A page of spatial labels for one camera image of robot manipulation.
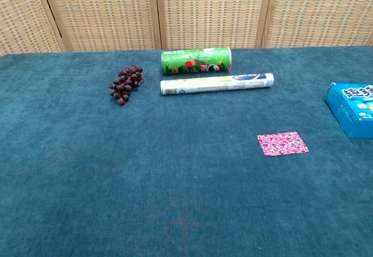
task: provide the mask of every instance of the green can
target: green can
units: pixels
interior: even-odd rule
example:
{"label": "green can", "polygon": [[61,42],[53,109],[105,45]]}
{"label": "green can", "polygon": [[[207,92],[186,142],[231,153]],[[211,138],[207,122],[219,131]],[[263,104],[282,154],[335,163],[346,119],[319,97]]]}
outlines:
{"label": "green can", "polygon": [[162,52],[165,75],[185,72],[229,71],[232,52],[229,47]]}

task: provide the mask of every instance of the woven panel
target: woven panel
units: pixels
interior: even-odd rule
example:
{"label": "woven panel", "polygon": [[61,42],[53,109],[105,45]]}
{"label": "woven panel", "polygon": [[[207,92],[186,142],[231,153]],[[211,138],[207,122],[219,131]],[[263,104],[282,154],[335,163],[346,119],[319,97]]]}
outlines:
{"label": "woven panel", "polygon": [[154,48],[149,0],[53,1],[72,51]]}
{"label": "woven panel", "polygon": [[60,51],[40,0],[0,0],[0,55]]}
{"label": "woven panel", "polygon": [[267,47],[361,45],[373,31],[373,0],[276,0]]}
{"label": "woven panel", "polygon": [[254,47],[262,0],[163,0],[159,5],[164,6],[164,48]]}

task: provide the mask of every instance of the white cylindrical tube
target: white cylindrical tube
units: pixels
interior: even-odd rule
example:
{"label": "white cylindrical tube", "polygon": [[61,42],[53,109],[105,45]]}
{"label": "white cylindrical tube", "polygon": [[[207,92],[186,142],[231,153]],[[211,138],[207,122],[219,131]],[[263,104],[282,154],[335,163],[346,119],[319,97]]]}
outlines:
{"label": "white cylindrical tube", "polygon": [[271,87],[273,85],[273,82],[274,77],[272,73],[162,80],[161,93],[163,95],[168,95],[207,91],[263,88]]}

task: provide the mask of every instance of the table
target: table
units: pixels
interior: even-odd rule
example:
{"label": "table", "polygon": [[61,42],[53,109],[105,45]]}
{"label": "table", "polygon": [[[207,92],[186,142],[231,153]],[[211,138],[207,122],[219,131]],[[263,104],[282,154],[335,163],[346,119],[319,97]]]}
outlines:
{"label": "table", "polygon": [[[373,83],[373,47],[233,50],[273,87],[175,96],[160,80],[206,74],[166,77],[160,54],[0,57],[0,255],[373,255],[373,140],[325,103]],[[131,64],[146,81],[119,107]],[[309,153],[263,155],[258,134],[291,131]]]}

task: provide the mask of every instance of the small pink package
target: small pink package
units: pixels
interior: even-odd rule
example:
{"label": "small pink package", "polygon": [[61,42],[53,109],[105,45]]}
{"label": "small pink package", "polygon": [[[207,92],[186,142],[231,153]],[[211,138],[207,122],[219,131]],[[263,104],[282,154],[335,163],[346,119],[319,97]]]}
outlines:
{"label": "small pink package", "polygon": [[265,156],[309,152],[308,147],[305,145],[298,132],[258,135],[258,141]]}

